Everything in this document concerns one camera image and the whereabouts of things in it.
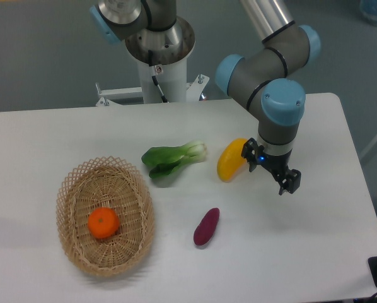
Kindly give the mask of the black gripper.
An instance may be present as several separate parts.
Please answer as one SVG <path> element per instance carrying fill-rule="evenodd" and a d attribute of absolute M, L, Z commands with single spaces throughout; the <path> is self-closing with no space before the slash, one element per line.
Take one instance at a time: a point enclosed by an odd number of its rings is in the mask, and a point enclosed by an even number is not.
<path fill-rule="evenodd" d="M 282 196 L 284 193 L 293 194 L 301 183 L 301 172 L 288 167 L 291 153 L 292 150 L 279 156 L 269 155 L 258 147 L 254 138 L 250 138 L 243 145 L 241 157 L 246 160 L 249 172 L 253 172 L 258 164 L 267 170 L 279 183 L 279 195 Z"/>

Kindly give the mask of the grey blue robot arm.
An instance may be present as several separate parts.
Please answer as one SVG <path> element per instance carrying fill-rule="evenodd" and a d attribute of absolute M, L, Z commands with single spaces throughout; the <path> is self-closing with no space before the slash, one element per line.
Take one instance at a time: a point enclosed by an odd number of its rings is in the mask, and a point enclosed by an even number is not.
<path fill-rule="evenodd" d="M 282 1 L 243 1 L 263 49 L 249 59 L 225 57 L 216 69 L 220 90 L 258 120 L 258 135 L 239 148 L 250 170 L 271 173 L 282 193 L 293 193 L 301 172 L 288 161 L 305 111 L 302 86 L 288 76 L 320 53 L 318 34 L 297 25 Z M 111 44 L 124 42 L 135 59 L 145 103 L 188 100 L 187 58 L 195 45 L 191 25 L 175 1 L 98 1 L 90 14 Z"/>

